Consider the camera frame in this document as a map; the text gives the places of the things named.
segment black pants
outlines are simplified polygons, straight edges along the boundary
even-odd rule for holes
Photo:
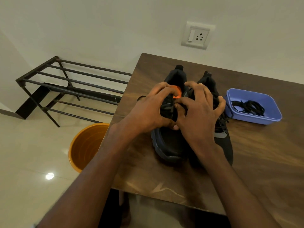
[[[193,210],[195,227],[223,227],[230,228],[227,216],[201,210]],[[119,228],[121,225],[122,210],[119,206],[118,190],[111,189],[103,209],[98,227]]]

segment switch plate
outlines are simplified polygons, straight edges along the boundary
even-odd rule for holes
[[[214,30],[214,25],[187,22],[181,45],[207,49]]]

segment orange bucket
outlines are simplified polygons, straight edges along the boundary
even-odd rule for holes
[[[69,149],[69,161],[77,172],[81,172],[97,153],[109,128],[109,123],[96,123],[81,130],[73,139]]]

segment wooden table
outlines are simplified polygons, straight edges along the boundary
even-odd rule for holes
[[[227,124],[233,168],[281,225],[304,227],[304,85],[143,53],[111,124],[122,120],[137,98],[164,81],[177,64],[184,66],[188,80],[211,71],[221,95],[238,88],[275,99],[283,115],[280,122],[264,126],[232,119]],[[161,163],[150,133],[130,146],[113,188],[225,214],[207,173],[192,169],[188,161],[181,167]]]

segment glossy tile floor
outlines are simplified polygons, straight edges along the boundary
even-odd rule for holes
[[[58,93],[50,92],[43,106]],[[63,101],[115,112],[116,106],[66,95]],[[110,122],[111,115],[57,103],[53,109]],[[0,227],[31,227],[55,203],[78,176],[67,153],[71,140],[91,122],[50,112],[61,126],[36,108],[21,120],[0,114]],[[181,227],[177,218],[183,207],[130,195],[132,221],[129,227]]]

